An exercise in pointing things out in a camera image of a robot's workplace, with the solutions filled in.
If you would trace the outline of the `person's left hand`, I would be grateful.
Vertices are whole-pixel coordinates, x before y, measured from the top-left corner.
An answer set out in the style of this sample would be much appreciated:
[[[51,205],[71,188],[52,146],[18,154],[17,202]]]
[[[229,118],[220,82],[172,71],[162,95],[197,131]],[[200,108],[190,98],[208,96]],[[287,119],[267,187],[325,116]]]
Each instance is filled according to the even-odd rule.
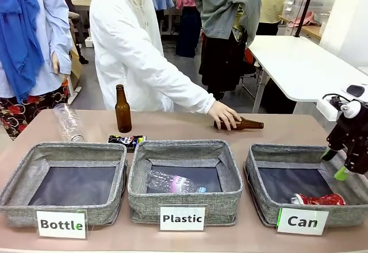
[[[213,103],[208,111],[208,115],[214,119],[218,129],[221,129],[221,123],[223,122],[228,131],[236,128],[236,123],[242,120],[235,110],[219,101]]]

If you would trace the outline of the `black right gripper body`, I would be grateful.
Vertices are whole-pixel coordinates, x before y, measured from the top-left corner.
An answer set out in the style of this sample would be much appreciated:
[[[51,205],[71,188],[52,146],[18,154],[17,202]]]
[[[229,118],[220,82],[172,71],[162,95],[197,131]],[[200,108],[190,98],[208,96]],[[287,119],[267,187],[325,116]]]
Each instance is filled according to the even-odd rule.
[[[327,137],[332,141],[343,141],[349,145],[357,140],[363,153],[363,174],[367,173],[367,105],[360,101],[351,101],[341,106],[342,114]]]

